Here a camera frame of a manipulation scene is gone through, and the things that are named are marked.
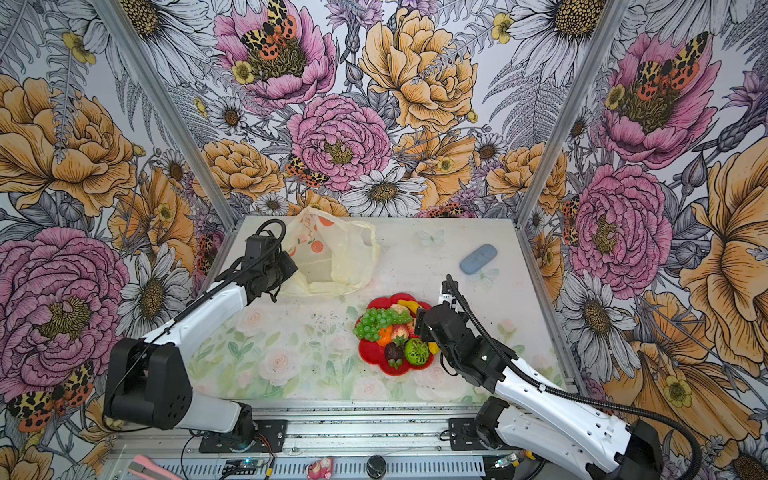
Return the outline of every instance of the plastic bag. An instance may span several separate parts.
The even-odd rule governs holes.
[[[380,247],[370,223],[307,207],[288,224],[283,250],[299,271],[283,283],[281,294],[346,295],[371,281]]]

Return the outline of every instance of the green fruit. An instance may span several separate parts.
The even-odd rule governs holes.
[[[429,360],[429,347],[421,339],[410,339],[406,343],[406,360],[411,365],[424,365]]]

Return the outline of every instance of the black mounting plate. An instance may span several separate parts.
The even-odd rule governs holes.
[[[287,420],[259,420],[254,419],[253,425],[256,434],[266,437],[266,440],[272,446],[272,452],[283,451],[283,442],[285,441]],[[250,447],[245,450],[238,450],[238,445],[234,445],[231,440],[215,432],[206,432],[200,441],[200,453],[265,453],[269,449],[264,443],[256,437]]]
[[[480,442],[474,418],[458,417],[448,419],[448,432],[451,436],[451,450],[454,452],[489,450]],[[514,450],[514,448],[504,444],[500,450]]]

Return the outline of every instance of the flower-shaped red tray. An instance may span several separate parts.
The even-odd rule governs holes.
[[[397,293],[396,295],[392,296],[382,296],[380,298],[377,298],[373,300],[371,303],[368,304],[368,308],[389,308],[393,303],[397,303],[398,300],[409,300],[412,302],[417,301],[415,298],[410,296],[408,293]],[[422,308],[429,310],[432,308],[428,303],[424,302],[417,302]],[[414,312],[411,312],[411,316],[413,318],[416,318],[416,315]],[[386,373],[389,376],[400,376],[405,375],[409,370],[423,370],[430,366],[432,364],[432,361],[435,359],[435,356],[431,353],[429,354],[429,359],[427,360],[427,363],[420,366],[413,366],[410,363],[408,363],[408,360],[404,361],[399,369],[395,369],[386,362],[386,359],[384,358],[384,347],[380,346],[376,342],[369,342],[368,340],[360,340],[360,344],[357,347],[357,351],[360,353],[360,358],[365,362],[369,363],[371,365],[377,365],[382,370],[382,372]]]

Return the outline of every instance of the blue case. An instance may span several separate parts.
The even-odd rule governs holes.
[[[496,257],[498,251],[490,243],[481,245],[477,250],[467,255],[458,265],[467,275],[477,273],[485,264]]]

